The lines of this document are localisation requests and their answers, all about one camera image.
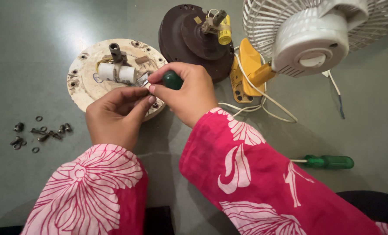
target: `pink floral sleeve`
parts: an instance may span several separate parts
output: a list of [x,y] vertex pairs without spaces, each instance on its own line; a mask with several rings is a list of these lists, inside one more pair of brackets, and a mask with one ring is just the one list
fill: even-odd
[[241,234],[381,234],[375,222],[221,108],[197,122],[179,168]]
[[22,234],[143,234],[146,188],[132,152],[95,145],[53,173]]

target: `metal ring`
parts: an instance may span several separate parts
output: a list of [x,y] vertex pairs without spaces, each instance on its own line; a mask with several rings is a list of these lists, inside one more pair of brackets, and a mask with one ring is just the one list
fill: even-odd
[[38,153],[40,151],[40,148],[39,147],[34,147],[31,152],[33,153]]

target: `fingernail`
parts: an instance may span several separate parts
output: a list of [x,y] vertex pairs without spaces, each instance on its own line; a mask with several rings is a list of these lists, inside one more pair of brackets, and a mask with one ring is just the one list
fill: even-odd
[[154,104],[156,102],[156,97],[153,95],[150,95],[148,101],[149,101],[149,104]]
[[149,87],[149,92],[152,93],[152,94],[155,92],[155,85],[151,85]]

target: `yellow capacitor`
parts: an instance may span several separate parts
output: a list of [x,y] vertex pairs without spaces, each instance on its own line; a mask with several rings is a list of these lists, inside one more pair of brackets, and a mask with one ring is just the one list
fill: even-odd
[[229,15],[222,21],[221,28],[222,30],[219,32],[219,43],[221,45],[228,45],[232,41],[232,28],[230,27]]

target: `white capacitor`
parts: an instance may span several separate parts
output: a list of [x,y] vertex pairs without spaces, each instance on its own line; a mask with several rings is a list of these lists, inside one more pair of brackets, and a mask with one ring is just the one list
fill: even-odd
[[[115,64],[100,63],[98,66],[98,76],[105,81],[114,82],[114,67]],[[126,84],[134,84],[137,81],[137,71],[134,67],[121,66],[118,76],[118,82]]]

